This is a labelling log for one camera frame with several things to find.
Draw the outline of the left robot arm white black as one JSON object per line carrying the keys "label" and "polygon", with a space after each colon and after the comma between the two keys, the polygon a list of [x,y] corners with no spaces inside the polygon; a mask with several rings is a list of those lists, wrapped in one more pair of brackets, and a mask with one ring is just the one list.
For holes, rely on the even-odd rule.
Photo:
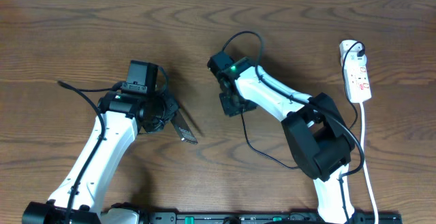
{"label": "left robot arm white black", "polygon": [[23,223],[145,223],[146,213],[129,204],[103,210],[108,186],[139,133],[161,131],[178,110],[153,63],[131,61],[127,79],[115,84],[98,104],[92,133],[69,174],[47,202],[30,202]]}

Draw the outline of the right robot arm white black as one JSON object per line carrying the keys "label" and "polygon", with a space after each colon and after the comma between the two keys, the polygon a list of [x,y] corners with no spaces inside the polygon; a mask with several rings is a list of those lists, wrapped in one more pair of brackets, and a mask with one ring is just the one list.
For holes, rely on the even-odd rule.
{"label": "right robot arm white black", "polygon": [[357,144],[334,101],[325,93],[312,97],[275,80],[249,58],[234,61],[221,51],[207,63],[217,79],[225,115],[242,116],[261,107],[283,128],[296,163],[313,180],[317,211],[327,223],[348,223],[354,207],[347,176]]}

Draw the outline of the Samsung Galaxy smartphone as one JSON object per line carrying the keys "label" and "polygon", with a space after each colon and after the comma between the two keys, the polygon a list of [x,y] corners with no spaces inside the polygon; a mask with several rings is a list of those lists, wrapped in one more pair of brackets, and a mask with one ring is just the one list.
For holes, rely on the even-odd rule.
{"label": "Samsung Galaxy smartphone", "polygon": [[183,115],[178,110],[174,113],[171,123],[182,142],[188,142],[190,144],[198,143],[196,137],[189,128],[189,125],[183,118]]}

